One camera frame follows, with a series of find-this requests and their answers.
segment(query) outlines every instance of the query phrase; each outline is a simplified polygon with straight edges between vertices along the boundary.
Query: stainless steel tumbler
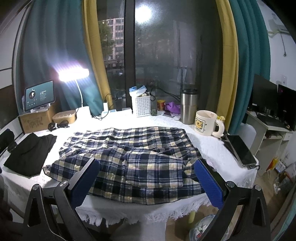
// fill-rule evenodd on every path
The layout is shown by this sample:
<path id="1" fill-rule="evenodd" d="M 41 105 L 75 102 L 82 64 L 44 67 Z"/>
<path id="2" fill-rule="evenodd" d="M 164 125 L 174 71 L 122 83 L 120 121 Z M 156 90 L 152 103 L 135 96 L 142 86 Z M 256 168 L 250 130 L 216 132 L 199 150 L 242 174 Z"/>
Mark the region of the stainless steel tumbler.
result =
<path id="1" fill-rule="evenodd" d="M 197 110 L 198 94 L 195 89 L 186 89 L 181 93 L 181 121 L 183 124 L 194 123 Z"/>

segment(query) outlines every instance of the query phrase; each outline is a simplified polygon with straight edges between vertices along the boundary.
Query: trash bag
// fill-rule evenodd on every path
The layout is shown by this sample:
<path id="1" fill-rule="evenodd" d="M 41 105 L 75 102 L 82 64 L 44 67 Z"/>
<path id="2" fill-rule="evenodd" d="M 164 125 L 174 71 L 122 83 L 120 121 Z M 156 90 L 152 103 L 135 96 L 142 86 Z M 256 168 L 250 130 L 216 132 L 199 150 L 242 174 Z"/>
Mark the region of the trash bag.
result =
<path id="1" fill-rule="evenodd" d="M 209 226 L 213 218 L 215 217 L 214 214 L 211 214 L 209 216 L 204 217 L 202 220 L 200 220 L 194 228 L 192 228 L 189 232 L 189 240 L 190 241 L 198 241 L 202 233 L 206 230 L 206 228 Z M 226 238 L 229 233 L 229 227 L 227 228 L 224 236 L 222 237 L 221 241 L 226 241 Z"/>

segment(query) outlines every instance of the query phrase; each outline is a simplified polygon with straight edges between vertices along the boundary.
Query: blue padded clamp arm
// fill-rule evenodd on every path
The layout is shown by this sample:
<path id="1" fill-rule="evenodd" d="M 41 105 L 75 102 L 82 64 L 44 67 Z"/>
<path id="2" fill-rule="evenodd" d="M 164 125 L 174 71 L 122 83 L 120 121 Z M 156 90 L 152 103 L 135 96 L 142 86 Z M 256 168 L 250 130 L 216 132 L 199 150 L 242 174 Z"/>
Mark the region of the blue padded clamp arm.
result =
<path id="1" fill-rule="evenodd" d="M 205 159 L 196 160 L 194 171 L 211 204 L 221 209 L 227 195 L 224 179 L 207 164 Z"/>
<path id="2" fill-rule="evenodd" d="M 69 180 L 67 197 L 72 208 L 81 206 L 100 171 L 100 163 L 91 158 L 81 171 L 76 172 Z"/>

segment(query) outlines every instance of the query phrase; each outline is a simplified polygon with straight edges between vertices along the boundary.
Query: smartphone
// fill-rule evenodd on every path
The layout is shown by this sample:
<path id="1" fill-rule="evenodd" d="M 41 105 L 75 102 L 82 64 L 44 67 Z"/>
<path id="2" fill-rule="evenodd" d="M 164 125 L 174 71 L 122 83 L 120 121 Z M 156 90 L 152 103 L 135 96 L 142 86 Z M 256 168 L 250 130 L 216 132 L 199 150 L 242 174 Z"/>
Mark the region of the smartphone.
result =
<path id="1" fill-rule="evenodd" d="M 226 135 L 226 140 L 231 144 L 234 149 L 234 155 L 238 156 L 238 161 L 241 163 L 243 167 L 248 167 L 250 165 L 256 165 L 257 162 L 244 143 L 244 141 L 238 135 Z"/>

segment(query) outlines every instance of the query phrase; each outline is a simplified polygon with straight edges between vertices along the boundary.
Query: white tablecloth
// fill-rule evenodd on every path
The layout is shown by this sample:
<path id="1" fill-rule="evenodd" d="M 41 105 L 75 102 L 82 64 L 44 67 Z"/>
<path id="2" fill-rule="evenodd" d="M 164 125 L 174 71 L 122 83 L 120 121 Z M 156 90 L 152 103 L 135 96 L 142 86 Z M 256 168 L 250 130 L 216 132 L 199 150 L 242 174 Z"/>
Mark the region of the white tablecloth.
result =
<path id="1" fill-rule="evenodd" d="M 65 140 L 76 131 L 95 131 L 109 127 L 128 129 L 148 126 L 166 126 L 185 129 L 193 145 L 200 150 L 204 159 L 213 164 L 225 181 L 231 180 L 240 187 L 253 186 L 257 170 L 248 170 L 247 168 L 240 167 L 232 154 L 223 146 L 222 141 L 215 137 L 201 136 L 195 132 L 193 127 L 165 116 L 134 117 L 129 111 L 122 111 L 109 113 L 103 120 L 92 118 L 84 121 L 83 119 L 77 119 L 69 128 L 61 128 L 53 132 L 49 132 L 48 130 L 40 131 L 36 132 L 36 134 L 38 136 L 47 134 L 57 135 L 57 141 L 44 163 L 44 165 L 50 165 L 59 158 L 58 151 Z M 27 199 L 34 184 L 39 183 L 45 188 L 56 186 L 58 182 L 46 176 L 43 171 L 41 171 L 39 176 L 27 178 L 9 170 L 3 166 L 8 156 L 9 153 L 6 152 L 0 160 L 0 166 L 3 170 L 1 175 L 7 185 L 9 199 L 21 211 L 25 212 Z M 107 225 L 118 223 L 123 218 L 130 224 L 138 221 L 146 223 L 156 221 L 166 222 L 168 218 L 177 219 L 187 215 L 192 210 L 197 210 L 204 204 L 210 204 L 206 194 L 158 205 L 121 203 L 88 195 L 83 204 L 76 208 L 76 211 L 83 221 L 88 220 L 90 224 L 99 226 L 102 218 L 106 219 Z"/>

